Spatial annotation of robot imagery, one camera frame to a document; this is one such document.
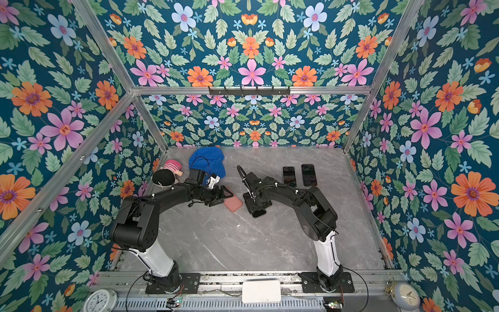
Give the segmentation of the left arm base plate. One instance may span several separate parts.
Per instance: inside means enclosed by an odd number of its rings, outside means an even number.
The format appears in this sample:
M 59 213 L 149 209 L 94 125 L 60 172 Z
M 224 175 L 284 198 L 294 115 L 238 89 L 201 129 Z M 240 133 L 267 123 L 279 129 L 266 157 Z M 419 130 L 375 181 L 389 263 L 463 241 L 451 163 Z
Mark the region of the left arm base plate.
M 144 280 L 147 282 L 147 295 L 176 295 L 179 293 L 191 295 L 198 292 L 201 274 L 199 273 L 171 273 L 167 277 L 153 276 L 147 273 Z

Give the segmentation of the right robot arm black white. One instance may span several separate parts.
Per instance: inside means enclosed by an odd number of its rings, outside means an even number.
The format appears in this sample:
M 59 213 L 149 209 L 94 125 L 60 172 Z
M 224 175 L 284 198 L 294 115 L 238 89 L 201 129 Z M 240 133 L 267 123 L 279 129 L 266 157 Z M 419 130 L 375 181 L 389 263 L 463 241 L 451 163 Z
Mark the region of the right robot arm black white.
M 237 166 L 248 192 L 243 194 L 248 212 L 254 218 L 266 214 L 266 209 L 279 202 L 293 209 L 303 232 L 314 241 L 317 253 L 317 283 L 325 292 L 333 292 L 339 286 L 343 274 L 335 237 L 338 215 L 318 187 L 292 188 L 278 180 L 258 178 Z

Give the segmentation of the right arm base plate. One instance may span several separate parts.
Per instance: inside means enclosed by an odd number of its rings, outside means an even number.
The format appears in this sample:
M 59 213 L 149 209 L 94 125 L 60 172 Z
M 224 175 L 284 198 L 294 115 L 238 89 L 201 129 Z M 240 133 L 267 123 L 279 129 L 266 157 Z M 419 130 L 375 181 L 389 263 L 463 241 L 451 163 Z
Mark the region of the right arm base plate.
M 302 291 L 304 293 L 354 293 L 355 287 L 350 273 L 338 271 L 332 276 L 318 272 L 301 272 Z

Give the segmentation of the pink phone case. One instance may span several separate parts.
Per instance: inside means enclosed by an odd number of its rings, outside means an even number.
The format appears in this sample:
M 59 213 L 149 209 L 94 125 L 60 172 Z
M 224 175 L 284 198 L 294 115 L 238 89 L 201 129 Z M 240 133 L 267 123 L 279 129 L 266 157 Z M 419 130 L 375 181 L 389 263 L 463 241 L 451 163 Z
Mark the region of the pink phone case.
M 243 202 L 237 196 L 232 196 L 224 200 L 224 205 L 229 211 L 235 213 L 243 206 Z

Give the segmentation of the black phone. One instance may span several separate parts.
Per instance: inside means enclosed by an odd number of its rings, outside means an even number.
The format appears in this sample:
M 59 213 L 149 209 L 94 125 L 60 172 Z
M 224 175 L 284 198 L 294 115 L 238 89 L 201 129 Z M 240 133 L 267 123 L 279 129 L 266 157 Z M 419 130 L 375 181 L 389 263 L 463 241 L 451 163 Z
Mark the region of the black phone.
M 289 187 L 297 187 L 297 180 L 296 180 L 296 170 L 295 167 L 293 166 L 284 166 L 282 168 L 282 176 L 283 176 L 283 183 L 286 184 Z
M 266 214 L 266 210 L 261 209 L 261 210 L 256 210 L 253 213 L 251 213 L 253 218 L 258 218 Z
M 312 164 L 302 164 L 301 165 L 302 181 L 305 187 L 316 187 L 317 186 L 317 175 L 315 172 L 315 167 Z

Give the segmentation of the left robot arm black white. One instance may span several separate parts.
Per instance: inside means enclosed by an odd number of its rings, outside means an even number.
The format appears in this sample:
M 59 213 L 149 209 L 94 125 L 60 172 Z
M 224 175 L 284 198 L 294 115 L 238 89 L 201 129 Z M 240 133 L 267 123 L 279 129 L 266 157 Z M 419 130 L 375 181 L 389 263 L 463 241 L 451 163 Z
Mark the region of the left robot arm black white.
M 144 280 L 149 285 L 148 293 L 172 294 L 181 289 L 182 277 L 178 263 L 157 241 L 160 215 L 180 204 L 212 207 L 234 194 L 203 170 L 193 170 L 185 182 L 180 183 L 171 170 L 160 169 L 153 174 L 152 182 L 162 187 L 162 191 L 123 200 L 114 221 L 112 241 L 118 248 L 134 254 L 147 268 Z

